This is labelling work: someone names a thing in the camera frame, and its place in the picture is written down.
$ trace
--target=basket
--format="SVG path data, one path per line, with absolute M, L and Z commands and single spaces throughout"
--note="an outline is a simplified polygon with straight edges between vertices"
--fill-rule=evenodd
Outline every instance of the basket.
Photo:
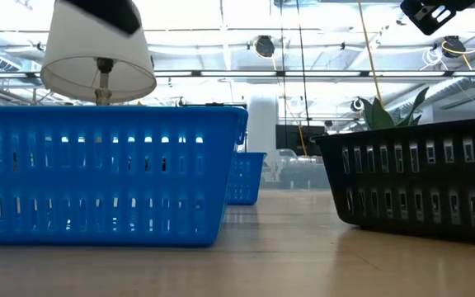
M 228 181 L 230 205 L 254 205 L 260 190 L 261 169 L 266 153 L 236 153 Z
M 238 108 L 0 108 L 0 243 L 209 245 Z
M 475 120 L 316 141 L 343 221 L 475 240 Z

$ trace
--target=black cord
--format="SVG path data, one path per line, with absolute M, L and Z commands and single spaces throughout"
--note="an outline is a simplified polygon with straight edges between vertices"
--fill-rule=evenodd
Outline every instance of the black cord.
M 285 148 L 289 148 L 287 140 L 287 92 L 285 91 L 285 41 L 284 41 L 284 2 L 280 2 L 280 19 L 281 19 L 281 70 L 284 72 L 284 113 L 285 113 Z
M 307 129 L 308 129 L 308 132 L 309 132 L 311 130 L 311 124 L 309 123 L 309 110 L 308 110 L 308 105 L 307 105 L 307 83 L 305 81 L 305 58 L 303 57 L 302 22 L 301 22 L 301 18 L 300 18 L 299 0 L 296 0 L 296 11 L 298 12 L 298 19 L 299 19 L 298 26 L 299 26 L 299 32 L 300 32 L 300 50 L 302 52 L 303 98 L 305 99 L 305 115 L 306 115 L 306 118 L 307 118 Z

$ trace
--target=green leaf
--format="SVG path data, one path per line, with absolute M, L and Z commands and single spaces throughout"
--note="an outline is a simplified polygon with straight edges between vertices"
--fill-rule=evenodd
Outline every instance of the green leaf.
M 383 104 L 379 99 L 373 102 L 373 110 L 371 112 L 372 130 L 389 129 L 395 127 L 392 117 L 384 110 Z
M 373 119 L 371 118 L 373 112 L 373 105 L 364 98 L 359 97 L 359 99 L 362 101 L 362 103 L 364 103 L 364 119 L 366 121 L 366 125 L 371 130 L 371 127 L 373 126 Z
M 425 87 L 422 91 L 419 92 L 419 94 L 417 94 L 416 100 L 413 102 L 412 108 L 408 112 L 407 116 L 397 124 L 397 127 L 406 127 L 411 124 L 413 111 L 415 111 L 415 109 L 417 109 L 417 107 L 419 107 L 419 105 L 425 101 L 428 89 L 429 87 Z
M 419 120 L 421 119 L 422 115 L 419 115 L 417 118 L 413 119 L 412 122 L 410 123 L 410 126 L 413 125 L 419 125 Z

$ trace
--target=white column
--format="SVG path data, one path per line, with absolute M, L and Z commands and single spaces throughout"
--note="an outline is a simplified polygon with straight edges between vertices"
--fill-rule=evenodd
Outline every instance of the white column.
M 276 150 L 278 97 L 254 95 L 248 100 L 247 151 L 268 153 Z

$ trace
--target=lamp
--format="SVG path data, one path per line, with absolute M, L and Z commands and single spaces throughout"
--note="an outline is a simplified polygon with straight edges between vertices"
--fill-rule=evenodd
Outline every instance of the lamp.
M 139 99 L 157 86 L 142 28 L 127 36 L 59 0 L 54 4 L 41 79 L 52 92 L 97 105 Z

